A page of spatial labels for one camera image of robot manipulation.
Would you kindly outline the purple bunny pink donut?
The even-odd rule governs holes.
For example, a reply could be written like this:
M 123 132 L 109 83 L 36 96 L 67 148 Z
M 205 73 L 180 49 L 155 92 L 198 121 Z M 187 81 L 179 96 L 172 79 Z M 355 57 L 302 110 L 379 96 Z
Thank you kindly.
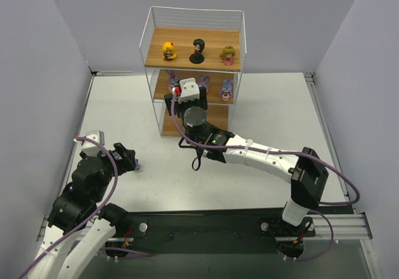
M 175 70 L 172 69 L 166 69 L 165 72 L 169 76 L 169 84 L 168 84 L 168 90 L 172 92 L 173 88 L 179 84 L 180 79 L 177 77 L 175 74 Z
M 210 83 L 210 77 L 209 76 L 200 76 L 199 77 L 199 87 L 204 87 L 206 89 L 206 93 L 209 92 L 209 83 Z

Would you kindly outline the small purple bunny toy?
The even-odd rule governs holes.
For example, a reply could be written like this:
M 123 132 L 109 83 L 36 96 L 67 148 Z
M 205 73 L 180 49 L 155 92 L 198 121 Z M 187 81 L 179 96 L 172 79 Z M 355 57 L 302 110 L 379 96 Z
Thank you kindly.
M 228 102 L 233 99 L 234 81 L 232 79 L 223 79 L 221 86 L 220 97 L 222 101 Z

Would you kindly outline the black haired doll toy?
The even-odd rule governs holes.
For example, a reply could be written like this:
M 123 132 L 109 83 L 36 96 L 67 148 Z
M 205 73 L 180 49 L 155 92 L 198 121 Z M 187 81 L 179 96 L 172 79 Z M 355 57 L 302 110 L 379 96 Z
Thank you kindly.
M 202 39 L 195 39 L 193 41 L 194 53 L 189 57 L 189 61 L 193 64 L 201 64 L 204 62 L 203 51 L 205 48 L 205 41 Z

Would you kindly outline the yellow haired doll toy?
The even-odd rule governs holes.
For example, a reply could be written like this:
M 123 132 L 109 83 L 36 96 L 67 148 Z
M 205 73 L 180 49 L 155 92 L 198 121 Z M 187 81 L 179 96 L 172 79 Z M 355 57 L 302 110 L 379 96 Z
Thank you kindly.
M 162 55 L 165 61 L 173 61 L 176 59 L 175 44 L 173 42 L 165 42 L 162 45 Z

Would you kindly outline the blonde pink dress doll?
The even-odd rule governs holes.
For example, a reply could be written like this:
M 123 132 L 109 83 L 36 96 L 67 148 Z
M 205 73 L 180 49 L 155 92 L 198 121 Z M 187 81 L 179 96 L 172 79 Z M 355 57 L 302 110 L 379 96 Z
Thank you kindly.
M 226 46 L 223 48 L 219 58 L 225 66 L 231 66 L 234 64 L 234 57 L 236 55 L 235 48 L 233 46 Z

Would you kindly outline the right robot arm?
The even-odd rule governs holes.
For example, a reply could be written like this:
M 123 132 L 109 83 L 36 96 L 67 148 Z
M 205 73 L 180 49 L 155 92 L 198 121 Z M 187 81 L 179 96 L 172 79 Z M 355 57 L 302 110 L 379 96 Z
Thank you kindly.
M 174 86 L 164 96 L 166 109 L 181 134 L 182 149 L 193 149 L 196 158 L 192 168 L 198 170 L 201 159 L 239 164 L 274 175 L 291 186 L 291 195 L 283 211 L 282 220 L 298 227 L 305 216 L 319 207 L 329 176 L 325 164 L 308 147 L 300 152 L 275 149 L 244 139 L 220 129 L 207 121 L 206 91 L 191 82 Z

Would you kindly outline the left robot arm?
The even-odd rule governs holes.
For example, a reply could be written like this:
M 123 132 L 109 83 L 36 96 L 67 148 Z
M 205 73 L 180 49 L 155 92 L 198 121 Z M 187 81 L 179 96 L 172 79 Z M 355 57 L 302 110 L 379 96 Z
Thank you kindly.
M 56 198 L 35 260 L 21 278 L 78 278 L 108 238 L 123 226 L 127 211 L 109 203 L 119 176 L 139 168 L 134 150 L 78 137 L 81 160 Z

